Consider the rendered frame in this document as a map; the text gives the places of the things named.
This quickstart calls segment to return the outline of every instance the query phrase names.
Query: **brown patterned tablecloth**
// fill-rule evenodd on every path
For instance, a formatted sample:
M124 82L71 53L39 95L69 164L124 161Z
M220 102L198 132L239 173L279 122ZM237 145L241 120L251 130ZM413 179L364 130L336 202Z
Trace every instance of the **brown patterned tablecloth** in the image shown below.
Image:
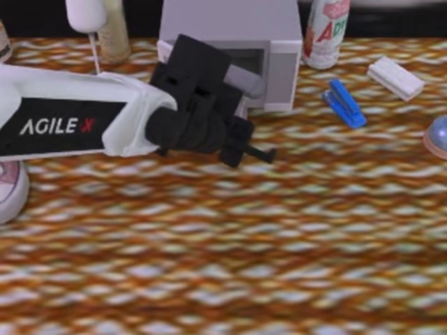
M15 40L14 64L92 72L87 39ZM23 214L0 229L0 334L447 334L447 163L421 137L447 110L447 42L347 40L300 70L294 115L259 114L273 165L215 156L29 161ZM427 86L370 80L386 54ZM154 40L122 66L148 80ZM339 77L368 125L320 99Z

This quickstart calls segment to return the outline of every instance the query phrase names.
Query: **bottle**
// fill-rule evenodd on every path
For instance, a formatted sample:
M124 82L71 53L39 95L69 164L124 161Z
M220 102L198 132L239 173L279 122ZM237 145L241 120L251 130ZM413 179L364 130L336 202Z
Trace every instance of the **bottle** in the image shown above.
M122 0L103 0L107 23L98 30L101 60L104 63L120 64L131 54L129 35Z
M4 63L13 55L13 47L9 41L5 26L0 20L0 63Z
M314 0L303 56L308 66L323 70L338 62L350 5L351 0Z

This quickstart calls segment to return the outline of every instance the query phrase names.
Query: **red letter x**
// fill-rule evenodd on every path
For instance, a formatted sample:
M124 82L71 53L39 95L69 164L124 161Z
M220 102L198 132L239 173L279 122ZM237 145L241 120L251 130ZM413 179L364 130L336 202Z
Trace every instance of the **red letter x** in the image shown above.
M95 119L85 119L84 124L81 127L82 133L90 133L91 127L93 126L93 123L95 122Z

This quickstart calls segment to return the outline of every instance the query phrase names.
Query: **blue stapler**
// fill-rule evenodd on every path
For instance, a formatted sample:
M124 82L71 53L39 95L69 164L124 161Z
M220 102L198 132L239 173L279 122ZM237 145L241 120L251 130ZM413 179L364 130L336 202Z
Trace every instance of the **blue stapler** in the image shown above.
M349 128L360 128L366 124L360 106L338 79L330 81L330 89L322 94L322 98Z

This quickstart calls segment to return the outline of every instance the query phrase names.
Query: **gray box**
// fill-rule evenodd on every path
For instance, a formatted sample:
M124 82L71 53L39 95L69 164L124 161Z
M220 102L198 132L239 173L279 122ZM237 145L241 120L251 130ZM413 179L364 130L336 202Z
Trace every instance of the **gray box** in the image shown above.
M296 0L164 0L160 40L188 35L226 51L267 83L247 107L291 112L302 50Z

